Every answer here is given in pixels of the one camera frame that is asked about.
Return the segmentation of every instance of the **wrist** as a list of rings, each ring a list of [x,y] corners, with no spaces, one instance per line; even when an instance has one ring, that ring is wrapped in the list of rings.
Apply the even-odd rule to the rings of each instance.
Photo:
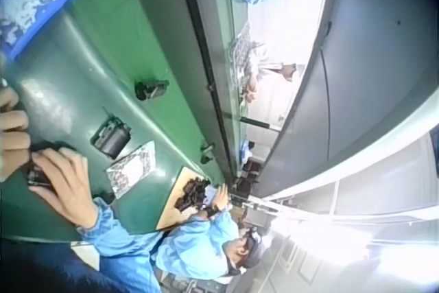
[[[99,217],[99,209],[95,203],[92,204],[93,205],[90,207],[87,217],[84,218],[81,223],[78,223],[80,227],[86,230],[92,229],[96,225],[97,218]]]
[[[211,218],[211,217],[213,217],[213,216],[215,216],[215,215],[217,215],[218,213],[221,212],[221,210],[216,205],[212,205],[210,207],[206,207],[204,209],[204,211],[207,214],[207,218]]]
[[[225,209],[224,206],[218,206],[217,204],[212,204],[212,208],[217,209],[219,212],[222,212]]]

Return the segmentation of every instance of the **black plastic part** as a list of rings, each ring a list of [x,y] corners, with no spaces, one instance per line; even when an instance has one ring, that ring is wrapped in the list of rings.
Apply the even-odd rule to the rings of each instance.
[[[131,140],[130,131],[131,128],[119,118],[111,116],[91,139],[91,143],[100,152],[114,160]]]
[[[55,192],[50,180],[43,172],[43,170],[34,163],[29,163],[27,168],[27,186],[28,187],[43,187],[52,192]]]
[[[157,80],[155,82],[138,82],[134,87],[137,99],[145,101],[162,96],[166,93],[169,80]]]
[[[200,160],[200,162],[201,162],[201,164],[206,165],[209,161],[212,161],[212,160],[213,160],[213,158],[211,158],[211,157],[206,156],[205,154],[203,154],[203,155],[201,156],[201,160]]]
[[[176,204],[174,205],[175,208],[180,212],[183,212],[189,207],[201,209],[206,187],[210,184],[211,182],[209,180],[202,180],[200,178],[190,180],[183,188],[185,195],[182,198],[177,199]]]
[[[214,143],[204,144],[200,149],[203,154],[207,154],[208,152],[213,151],[213,149],[215,149],[215,144]]]

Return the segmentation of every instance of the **green workbench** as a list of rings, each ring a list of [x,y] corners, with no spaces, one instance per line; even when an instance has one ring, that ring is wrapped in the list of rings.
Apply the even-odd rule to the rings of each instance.
[[[114,206],[131,233],[155,229],[183,165],[215,183],[224,181],[226,169],[220,160],[200,164],[200,146],[209,141],[206,128],[211,127],[212,139],[219,132],[218,122],[209,120],[213,107],[205,102],[206,117],[200,118],[201,110],[192,108],[180,87],[182,76],[202,81],[204,75],[184,0],[72,0],[15,62],[2,56],[2,71],[29,115],[34,148],[63,142],[87,156],[94,194],[111,190],[105,169],[112,161],[90,144],[107,118],[106,111],[132,129],[132,139],[119,158],[155,142],[160,171],[139,182]],[[134,83],[151,79],[169,80],[168,91],[158,99],[138,101]],[[27,190],[23,172],[2,184],[1,197],[3,237],[79,239],[73,226]]]
[[[229,51],[248,21],[247,3],[245,0],[187,0],[187,2],[194,25],[197,26],[198,40],[201,48],[204,49],[203,60],[206,63],[206,72],[211,74],[212,86],[218,98],[218,108],[221,109],[219,116],[229,153],[230,173],[239,176],[239,147],[245,136],[242,134],[237,81],[230,70]],[[191,91],[183,89],[183,93],[190,95]]]

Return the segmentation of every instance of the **wooden board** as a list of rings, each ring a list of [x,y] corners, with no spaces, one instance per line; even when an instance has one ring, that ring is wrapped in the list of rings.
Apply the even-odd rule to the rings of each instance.
[[[187,167],[183,167],[180,175],[177,178],[177,181],[172,188],[171,194],[169,195],[169,198],[167,199],[165,208],[163,209],[162,215],[160,216],[160,220],[158,221],[157,230],[167,228],[168,226],[173,226],[175,224],[181,223],[186,221],[191,215],[197,213],[197,210],[195,207],[189,207],[188,209],[185,209],[182,213],[177,210],[174,205],[177,202],[177,199],[183,197],[185,195],[185,192],[183,191],[183,188],[186,186],[186,184],[191,179],[195,178],[201,178],[204,177],[202,175],[199,175],[198,173],[192,171],[191,169]]]

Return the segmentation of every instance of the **finger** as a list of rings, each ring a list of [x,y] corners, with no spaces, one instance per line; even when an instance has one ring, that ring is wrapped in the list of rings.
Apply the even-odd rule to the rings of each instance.
[[[87,158],[67,148],[61,148],[60,153],[70,161],[81,183],[88,185]]]
[[[42,154],[34,152],[32,154],[32,160],[46,174],[47,178],[50,180],[50,183],[52,184],[60,198],[70,196],[70,186],[62,175],[59,168],[57,168],[47,157],[43,156]]]
[[[29,187],[29,190],[39,195],[42,199],[44,199],[46,203],[49,204],[61,216],[67,218],[61,202],[52,191],[42,187]]]
[[[26,132],[2,132],[2,150],[21,150],[29,149],[30,136]]]
[[[29,126],[29,119],[22,110],[9,111],[0,114],[0,129],[11,130],[18,128],[24,130]]]
[[[1,177],[7,179],[22,165],[29,161],[29,150],[13,150],[2,152]]]
[[[90,189],[90,180],[88,179],[88,159],[86,157],[82,157],[82,168],[84,170],[84,179],[87,184],[87,188]]]
[[[78,176],[76,175],[70,160],[53,149],[43,150],[41,154],[46,156],[60,170],[67,184],[74,189],[74,186],[78,184]]]
[[[12,108],[19,102],[19,96],[13,89],[7,87],[0,90],[0,108],[7,106]]]
[[[221,197],[221,195],[222,195],[222,185],[220,185],[220,186],[217,188],[217,197],[219,198],[219,197]]]

